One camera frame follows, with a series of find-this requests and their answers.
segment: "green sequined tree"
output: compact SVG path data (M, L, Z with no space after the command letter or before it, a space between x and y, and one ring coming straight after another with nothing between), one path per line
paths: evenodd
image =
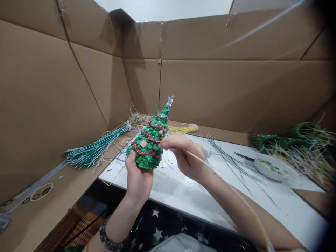
M174 96L168 98L161 112L156 111L153 120L140 132L126 151L126 156L129 156L131 150L135 151L135 162L139 168L153 170L160 164L163 150L158 148L158 145L167 135L169 110L173 98Z

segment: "cardboard panel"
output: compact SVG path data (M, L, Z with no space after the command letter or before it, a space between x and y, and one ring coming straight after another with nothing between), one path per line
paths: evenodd
M56 0L1 0L0 19L66 40Z
M301 189L292 189L297 193L308 205L310 205L323 218L329 219L330 212L335 202L335 196L331 193L308 191Z
M94 0L58 0L71 42L122 56L119 25Z
M336 132L336 97L328 101L309 121L318 123L327 131Z
M311 46L303 60L334 60L335 50L331 43L329 31L324 30Z
M109 129L130 115L131 95L121 58L71 43Z
M125 59L161 59L162 22L130 23L122 32Z
M164 60L298 60L321 30L309 5L164 23Z
M122 142L129 137L120 138ZM113 158L117 154L113 148L109 148L107 156ZM11 213L12 221L0 236L1 252L34 251L107 165L109 163L103 162L94 174L91 168L76 170L65 167L59 171L48 181L54 184L54 188L45 197L22 204Z
M335 94L328 62L162 61L160 107L170 120L277 134L306 121Z
M0 203L107 130L69 43L0 21Z
M154 115L159 108L161 60L123 59L123 63L134 107Z

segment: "white board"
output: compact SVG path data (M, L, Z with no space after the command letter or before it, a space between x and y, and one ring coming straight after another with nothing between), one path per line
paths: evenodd
M216 153L212 146L201 138L187 135L193 142L201 144L204 148ZM245 159L234 152L254 158L257 150L248 146L216 141L218 145L230 156L245 162ZM211 195L197 182L184 176L178 166L174 154L164 151L161 166L154 170L153 188L150 199L190 214L196 218L210 222L222 228L237 231L235 224ZM125 168L125 155L120 155L120 160L114 160L100 174L99 179L113 183L121 188L127 188L127 170ZM284 181L277 183L267 179L261 174L256 174L248 169L246 171L258 177L264 184L257 185L251 178L240 174L235 167L230 167L219 155L212 155L208 162L214 171L226 182L230 183L246 194L273 217L281 222L307 249L314 250L320 236L327 227L327 222L306 202L304 202L292 188L323 191L308 178L301 176L299 181ZM239 181L234 173L244 182L252 194ZM273 199L274 203L263 192Z

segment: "bowl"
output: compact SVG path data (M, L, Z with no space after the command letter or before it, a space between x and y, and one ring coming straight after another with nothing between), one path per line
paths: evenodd
M258 159L265 160L265 161L271 163L272 165L274 165L275 167L281 168L282 170L287 172L288 177L282 176L282 175L272 171L271 169L266 167L263 163L261 163ZM255 157L255 160L254 160L254 166L265 177L273 179L273 180L285 181L287 179L294 179L295 180L295 179L299 178L298 173L290 165L282 162L278 158L275 158L275 157L272 157L272 156L269 156L269 155L265 155L265 154L261 154L261 153L256 154L256 157Z

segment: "wrist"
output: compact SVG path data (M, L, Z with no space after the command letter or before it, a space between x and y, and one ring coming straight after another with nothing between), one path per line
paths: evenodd
M134 199L134 197L132 197L127 191L126 191L126 195L123 198L123 201L125 201L125 203L131 207L132 209L134 209L135 212L139 213L141 208L143 207L143 205L145 204L145 202L147 201L147 199Z
M197 182L202 186L207 187L207 185L211 183L211 177L214 174L215 172L210 167L204 165Z

